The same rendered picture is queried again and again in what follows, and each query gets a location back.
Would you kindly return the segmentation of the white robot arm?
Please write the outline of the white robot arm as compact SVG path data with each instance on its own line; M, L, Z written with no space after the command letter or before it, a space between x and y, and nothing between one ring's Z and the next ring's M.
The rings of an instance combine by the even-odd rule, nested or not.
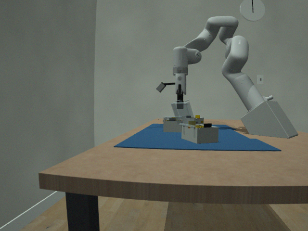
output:
M173 49L173 74L187 73L188 65L201 61L200 52L206 50L216 38L226 44L225 62L222 66L223 76L231 83L249 113L264 101L273 99L260 94L247 74L241 72L248 60L249 44L242 36L233 37L238 27L238 20L232 16L215 16L207 20L200 35L183 47Z

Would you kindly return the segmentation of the blue bench mat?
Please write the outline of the blue bench mat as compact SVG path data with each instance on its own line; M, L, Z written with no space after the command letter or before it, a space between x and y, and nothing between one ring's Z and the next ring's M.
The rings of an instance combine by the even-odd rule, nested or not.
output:
M194 143L181 132L163 132L164 124L151 124L114 147L204 151L281 151L258 139L250 139L232 127L218 129L218 142Z

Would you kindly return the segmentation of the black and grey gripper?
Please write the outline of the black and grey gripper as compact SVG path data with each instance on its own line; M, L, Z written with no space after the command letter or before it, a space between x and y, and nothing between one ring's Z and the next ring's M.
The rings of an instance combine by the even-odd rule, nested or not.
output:
M175 76L175 90L177 94L177 101L182 100L183 102L183 94L186 95L186 76L187 73L174 73Z

